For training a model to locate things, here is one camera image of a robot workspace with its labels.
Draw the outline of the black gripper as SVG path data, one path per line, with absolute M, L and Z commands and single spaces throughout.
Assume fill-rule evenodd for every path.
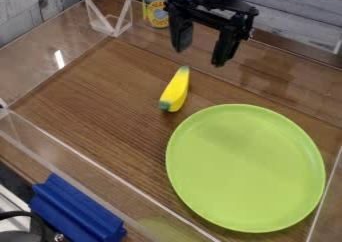
M 250 38 L 260 10 L 244 0 L 166 0 L 172 43 L 177 52 L 193 43 L 194 22 L 220 30 L 212 64 L 222 67 L 234 57 L 241 40 Z

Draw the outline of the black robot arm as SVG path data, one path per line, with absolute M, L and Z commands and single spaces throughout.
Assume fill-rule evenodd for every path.
M 194 23 L 220 31 L 212 64 L 222 67 L 234 57 L 242 40 L 252 36 L 260 10 L 242 0 L 166 0 L 172 44 L 177 52 L 193 44 Z

